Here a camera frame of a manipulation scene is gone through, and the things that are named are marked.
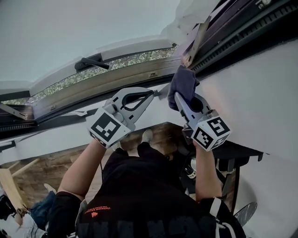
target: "black t-shirt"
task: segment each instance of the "black t-shirt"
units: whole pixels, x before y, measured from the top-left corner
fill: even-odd
[[[81,201],[67,192],[57,193],[48,237],[65,237],[76,231],[80,238],[200,238],[216,237],[217,230],[220,237],[233,237],[229,226],[236,237],[245,237],[223,202],[217,219],[210,214],[213,202],[211,198],[197,203],[160,176],[125,166],[120,176],[102,185],[80,213],[76,229]]]

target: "shoe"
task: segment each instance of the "shoe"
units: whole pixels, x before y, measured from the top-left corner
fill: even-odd
[[[50,184],[43,184],[45,186],[45,188],[48,190],[48,192],[53,191],[54,194],[57,194],[56,189],[54,189]]]
[[[153,131],[151,129],[147,129],[143,135],[142,135],[142,142],[148,142],[150,143],[150,141],[153,139]]]
[[[118,148],[123,149],[120,141],[118,141],[116,144],[112,145],[111,148],[113,151],[116,151]]]

